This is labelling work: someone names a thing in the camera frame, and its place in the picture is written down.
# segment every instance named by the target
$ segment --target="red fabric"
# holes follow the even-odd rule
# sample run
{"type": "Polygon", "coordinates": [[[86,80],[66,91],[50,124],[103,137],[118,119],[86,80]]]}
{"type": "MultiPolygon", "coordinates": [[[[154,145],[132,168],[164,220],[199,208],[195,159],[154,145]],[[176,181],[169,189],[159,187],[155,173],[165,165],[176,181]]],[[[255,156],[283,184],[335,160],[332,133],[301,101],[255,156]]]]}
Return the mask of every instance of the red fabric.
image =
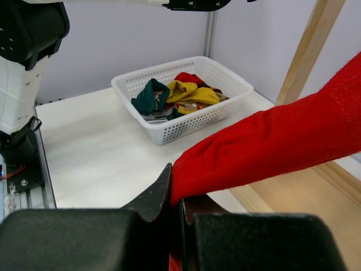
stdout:
{"type": "MultiPolygon", "coordinates": [[[[361,53],[318,93],[257,112],[211,135],[174,164],[171,204],[361,151],[361,53]]],[[[179,270],[171,259],[170,270],[179,270]]]]}
{"type": "Polygon", "coordinates": [[[196,75],[191,75],[187,72],[181,72],[176,76],[175,80],[183,82],[183,83],[195,83],[198,86],[202,85],[202,80],[196,75]]]}

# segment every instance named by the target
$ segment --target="pile of clothes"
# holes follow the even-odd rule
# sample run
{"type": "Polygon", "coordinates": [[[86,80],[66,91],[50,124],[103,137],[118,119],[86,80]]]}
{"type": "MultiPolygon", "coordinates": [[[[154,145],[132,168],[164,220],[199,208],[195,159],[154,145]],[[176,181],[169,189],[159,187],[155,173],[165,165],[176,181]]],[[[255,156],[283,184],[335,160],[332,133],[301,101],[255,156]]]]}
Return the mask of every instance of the pile of clothes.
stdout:
{"type": "Polygon", "coordinates": [[[227,99],[198,76],[181,72],[168,85],[150,79],[138,96],[131,99],[131,104],[146,122],[161,124],[227,99]]]}

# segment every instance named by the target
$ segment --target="wooden post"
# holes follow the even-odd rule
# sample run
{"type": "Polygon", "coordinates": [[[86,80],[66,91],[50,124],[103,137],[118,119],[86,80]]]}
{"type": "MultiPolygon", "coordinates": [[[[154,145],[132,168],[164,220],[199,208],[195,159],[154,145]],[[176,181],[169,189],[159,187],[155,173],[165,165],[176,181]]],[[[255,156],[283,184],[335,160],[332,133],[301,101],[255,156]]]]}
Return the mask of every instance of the wooden post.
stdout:
{"type": "Polygon", "coordinates": [[[346,0],[317,0],[288,69],[276,105],[298,99],[346,0]]]}

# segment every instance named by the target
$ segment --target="red wire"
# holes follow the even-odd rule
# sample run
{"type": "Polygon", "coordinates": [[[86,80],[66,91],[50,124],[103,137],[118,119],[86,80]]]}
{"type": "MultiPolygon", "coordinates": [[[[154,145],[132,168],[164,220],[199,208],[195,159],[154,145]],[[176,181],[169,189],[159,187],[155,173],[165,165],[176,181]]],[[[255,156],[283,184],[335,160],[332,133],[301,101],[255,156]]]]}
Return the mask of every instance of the red wire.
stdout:
{"type": "Polygon", "coordinates": [[[19,168],[17,171],[15,171],[15,172],[13,172],[13,173],[10,173],[10,174],[8,174],[8,175],[5,175],[5,176],[0,177],[0,181],[5,180],[5,179],[9,179],[9,178],[11,178],[11,177],[19,174],[19,173],[20,173],[21,171],[23,171],[25,168],[26,168],[26,167],[20,166],[20,168],[19,168]]]}

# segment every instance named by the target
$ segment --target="perforated basket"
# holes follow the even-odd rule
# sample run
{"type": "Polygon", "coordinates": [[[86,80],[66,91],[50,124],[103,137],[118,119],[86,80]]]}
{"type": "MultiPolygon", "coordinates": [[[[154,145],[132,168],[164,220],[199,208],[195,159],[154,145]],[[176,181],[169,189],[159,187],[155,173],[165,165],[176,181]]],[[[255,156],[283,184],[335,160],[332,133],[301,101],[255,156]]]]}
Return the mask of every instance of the perforated basket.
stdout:
{"type": "Polygon", "coordinates": [[[168,143],[233,115],[236,111],[241,110],[241,99],[253,91],[253,87],[243,78],[203,56],[182,59],[120,75],[112,80],[112,86],[132,116],[139,121],[157,145],[168,143]],[[130,103],[131,98],[136,97],[151,78],[168,84],[180,72],[198,75],[208,85],[221,89],[224,95],[230,99],[166,123],[147,123],[130,103]]]}

